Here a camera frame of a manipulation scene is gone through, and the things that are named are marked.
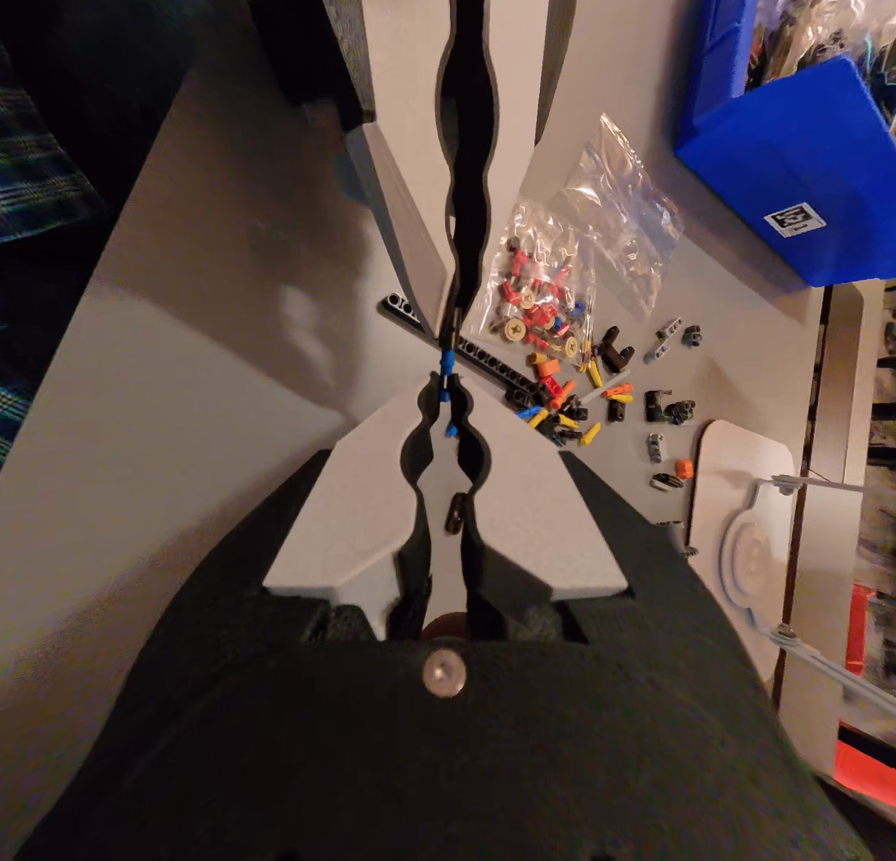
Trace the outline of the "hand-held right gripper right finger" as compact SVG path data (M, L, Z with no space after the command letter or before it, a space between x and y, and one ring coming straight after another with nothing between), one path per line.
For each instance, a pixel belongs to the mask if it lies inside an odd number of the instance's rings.
M452 376L467 626L479 640L561 639L560 603L623 595L623 574L566 463L540 434Z

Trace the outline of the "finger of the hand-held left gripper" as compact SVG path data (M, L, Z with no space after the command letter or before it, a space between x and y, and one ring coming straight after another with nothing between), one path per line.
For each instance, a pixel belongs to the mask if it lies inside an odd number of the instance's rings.
M399 282L437 338L457 267L439 92L452 0L361 2L375 111L347 134L347 148Z
M536 145L549 0L461 0L454 51L454 330L497 251Z

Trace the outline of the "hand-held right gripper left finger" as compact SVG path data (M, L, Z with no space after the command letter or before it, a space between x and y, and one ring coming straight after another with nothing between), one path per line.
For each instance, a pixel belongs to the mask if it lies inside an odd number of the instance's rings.
M432 589L419 483L434 458L434 423L431 374L338 441L263 586L357 607L377 639L417 638Z

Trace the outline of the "pile of lego pieces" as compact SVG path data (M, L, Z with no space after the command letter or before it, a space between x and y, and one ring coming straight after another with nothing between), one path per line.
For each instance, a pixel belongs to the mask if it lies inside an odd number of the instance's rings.
M541 401L537 406L523 407L520 401L512 403L508 398L505 399L518 418L524 419L530 428L553 441L559 448L563 449L571 443L581 448L590 446L604 425L610 426L625 420L627 408L634 403L633 385L625 381L599 385L597 358L592 354L582 372L588 374L594 390L587 396L579 396L576 393L576 380L562 384L558 381L562 361L545 353L556 349L550 349L549 342L540 333L528 329L528 322L526 318L510 318L503 323L502 330L506 332L505 338L522 339L524 343L532 345L533 352L527 362L536 377L532 381L537 384ZM590 415L592 402L605 404L606 421L599 421ZM653 429L645 439L651 465L665 465L669 459L665 433L660 427L687 425L692 422L695 409L696 402L692 399L670 400L666 405L668 422L647 422ZM674 474L653 475L650 484L662 492L683 489L686 483L695 479L697 471L696 462L681 458L675 461Z

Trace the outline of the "grey lego differential gear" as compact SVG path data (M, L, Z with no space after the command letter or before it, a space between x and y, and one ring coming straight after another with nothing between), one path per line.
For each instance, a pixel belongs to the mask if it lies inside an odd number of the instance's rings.
M683 521L661 521L654 523L654 528L664 535L676 552L685 559L692 559L699 554L699 550L688 541L687 527Z

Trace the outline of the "long black lego beam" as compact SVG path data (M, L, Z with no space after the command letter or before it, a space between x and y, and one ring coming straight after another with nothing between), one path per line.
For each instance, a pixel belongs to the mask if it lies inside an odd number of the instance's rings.
M395 293L386 295L380 300L377 308L382 315L401 323L404 328L414 332L429 346L439 347L437 340L426 333L411 303L401 295ZM523 407L539 405L541 396L536 382L513 369L509 364L502 362L472 340L463 337L457 339L454 354L456 360L464 361L478 370L480 374L502 385L505 389L505 396L510 402L520 401Z

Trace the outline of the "plastic bag with lego pieces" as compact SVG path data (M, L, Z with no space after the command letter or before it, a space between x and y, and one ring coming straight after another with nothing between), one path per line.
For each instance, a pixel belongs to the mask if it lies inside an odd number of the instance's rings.
M487 252L464 335L518 345L582 371L591 357L597 273L584 238L542 203L519 201Z

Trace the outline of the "person's left hand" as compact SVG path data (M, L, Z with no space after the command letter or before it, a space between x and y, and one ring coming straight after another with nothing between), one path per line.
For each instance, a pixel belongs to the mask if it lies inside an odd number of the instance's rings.
M318 98L302 104L300 110L315 132L315 137L324 140L333 156L346 152L345 134L335 99Z

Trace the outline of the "empty clear plastic bag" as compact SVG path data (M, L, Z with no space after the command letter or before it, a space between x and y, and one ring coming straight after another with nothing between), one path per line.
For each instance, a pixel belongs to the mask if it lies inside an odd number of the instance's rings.
M638 319L649 317L685 222L608 114L599 117L549 206L617 303Z

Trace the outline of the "white monitor stand base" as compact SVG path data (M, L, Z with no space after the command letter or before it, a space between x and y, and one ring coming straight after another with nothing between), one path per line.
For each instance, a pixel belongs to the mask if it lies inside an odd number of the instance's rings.
M798 476L788 448L725 420L700 438L686 544L690 564L725 613L762 681L778 653L807 663L847 692L894 716L894 698L826 659L782 622L799 489L863 494L862 486Z

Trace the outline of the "blue plastic bin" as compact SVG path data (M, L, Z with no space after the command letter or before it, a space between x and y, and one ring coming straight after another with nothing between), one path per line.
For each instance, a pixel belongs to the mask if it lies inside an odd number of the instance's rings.
M838 57L745 91L758 0L701 0L675 151L814 287L895 276L895 146Z

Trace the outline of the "crinkled clear plastic bag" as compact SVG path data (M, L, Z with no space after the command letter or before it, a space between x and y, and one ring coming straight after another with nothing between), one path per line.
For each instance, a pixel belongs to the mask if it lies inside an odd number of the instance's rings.
M895 0L758 0L745 91L845 56L890 133L895 124Z

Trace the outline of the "red black box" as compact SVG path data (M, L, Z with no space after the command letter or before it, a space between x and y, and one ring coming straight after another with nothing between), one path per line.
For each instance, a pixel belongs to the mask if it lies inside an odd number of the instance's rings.
M853 585L847 630L846 671L862 677L867 661L869 604L876 591ZM834 759L834 779L841 786L890 808L895 807L894 749L877 745L841 723Z

